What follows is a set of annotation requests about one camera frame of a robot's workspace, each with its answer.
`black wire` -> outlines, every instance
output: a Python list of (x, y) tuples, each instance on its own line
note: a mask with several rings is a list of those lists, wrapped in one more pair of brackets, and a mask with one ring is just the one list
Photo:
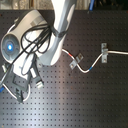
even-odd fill
[[(38, 30), (42, 30), (42, 32), (39, 34), (39, 36), (34, 40), (34, 41), (30, 41), (29, 39), (27, 39), (27, 33), (28, 32), (33, 32), (33, 31), (38, 31)], [(24, 60), (24, 65), (29, 57), (30, 54), (35, 54), (35, 52), (39, 52), (41, 54), (44, 54), (45, 52), (47, 52), (48, 48), (49, 48), (49, 45), (50, 45), (50, 38), (51, 38), (51, 28), (50, 26), (48, 26), (47, 24), (42, 24), (42, 25), (37, 25), (37, 26), (34, 26), (30, 29), (28, 29), (21, 37), (21, 47), (23, 49), (23, 51), (25, 53), (27, 53), (27, 57), (25, 58)], [(27, 49), (28, 49), (28, 46), (27, 47), (23, 47), (23, 38), (28, 41), (30, 44), (28, 45), (29, 47), (32, 45), (32, 44), (35, 44), (35, 46), (28, 52)], [(42, 45), (48, 40), (48, 45), (47, 45), (47, 48), (45, 49), (45, 51), (43, 52), (40, 52), (39, 49), (42, 47)]]

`white cable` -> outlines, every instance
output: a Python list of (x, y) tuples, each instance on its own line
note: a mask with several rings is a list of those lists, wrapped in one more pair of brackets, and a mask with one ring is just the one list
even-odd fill
[(83, 73), (88, 73), (90, 70), (88, 69), (88, 70), (86, 70), (86, 71), (84, 71), (81, 67), (80, 67), (80, 65), (79, 64), (77, 64), (77, 67), (79, 68), (79, 70), (81, 71), (81, 72), (83, 72)]
[(88, 72), (96, 65), (96, 63), (98, 62), (98, 60), (100, 59), (100, 57), (101, 57), (102, 55), (103, 55), (103, 54), (100, 54), (100, 55), (97, 57), (97, 59), (95, 60), (95, 62), (92, 64), (91, 68), (88, 69), (88, 70), (86, 70), (86, 71), (84, 71), (84, 70), (79, 66), (79, 64), (77, 64), (77, 67), (80, 69), (81, 72), (83, 72), (83, 73), (88, 73)]
[[(10, 95), (12, 97), (17, 99), (17, 97), (9, 90), (9, 88), (5, 84), (3, 84), (3, 86), (7, 89), (7, 91), (10, 93)], [(26, 101), (29, 98), (29, 96), (30, 96), (30, 84), (28, 84), (28, 95), (27, 95), (27, 97), (23, 101)]]
[(17, 99), (17, 97), (8, 89), (8, 87), (5, 84), (3, 84), (3, 86), (7, 89), (7, 91), (11, 94), (12, 97)]
[(9, 33), (14, 27), (15, 27), (15, 24), (13, 24), (13, 25), (9, 28), (9, 30), (7, 31), (7, 33)]
[(28, 95), (23, 101), (26, 101), (29, 98), (29, 96), (30, 96), (30, 84), (28, 84)]
[(108, 53), (128, 55), (128, 52), (119, 52), (119, 51), (108, 51)]
[[(62, 49), (62, 51), (63, 52), (65, 52), (66, 54), (68, 54), (72, 59), (75, 59), (68, 51), (66, 51), (65, 49)], [(97, 63), (97, 61), (100, 59), (100, 57), (103, 55), (103, 53), (101, 53), (98, 57), (97, 57), (97, 59), (95, 60), (95, 62), (92, 64), (92, 66), (91, 66), (91, 68), (90, 69), (88, 69), (88, 70), (83, 70), (81, 67), (80, 67), (80, 65), (79, 64), (77, 64), (77, 67), (79, 68), (79, 70), (81, 71), (81, 72), (83, 72), (83, 73), (88, 73), (94, 66), (95, 66), (95, 64)]]

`metal bracket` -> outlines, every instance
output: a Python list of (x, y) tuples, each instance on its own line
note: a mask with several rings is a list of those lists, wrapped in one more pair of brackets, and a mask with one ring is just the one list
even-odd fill
[(79, 53), (79, 55), (76, 57), (76, 59), (74, 59), (74, 60), (71, 62), (70, 68), (73, 70), (73, 69), (76, 67), (76, 65), (77, 65), (78, 63), (80, 63), (80, 61), (81, 61), (83, 58), (84, 58), (84, 57), (82, 56), (82, 54)]
[(103, 53), (103, 55), (101, 57), (101, 62), (107, 63), (107, 55), (108, 55), (107, 43), (101, 44), (101, 52)]

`black perforated table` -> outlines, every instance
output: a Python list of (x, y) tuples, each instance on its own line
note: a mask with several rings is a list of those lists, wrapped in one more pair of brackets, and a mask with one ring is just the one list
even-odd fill
[[(0, 39), (22, 12), (0, 11)], [(53, 11), (40, 12), (53, 22)], [(63, 48), (74, 56), (82, 53), (80, 65), (88, 69), (101, 53), (101, 43), (128, 51), (127, 11), (75, 11)], [(44, 88), (38, 90), (31, 81), (24, 104), (7, 90), (0, 93), (0, 128), (128, 128), (128, 56), (109, 54), (107, 64), (100, 60), (87, 74), (72, 71), (71, 62), (62, 53), (54, 66), (42, 66)]]

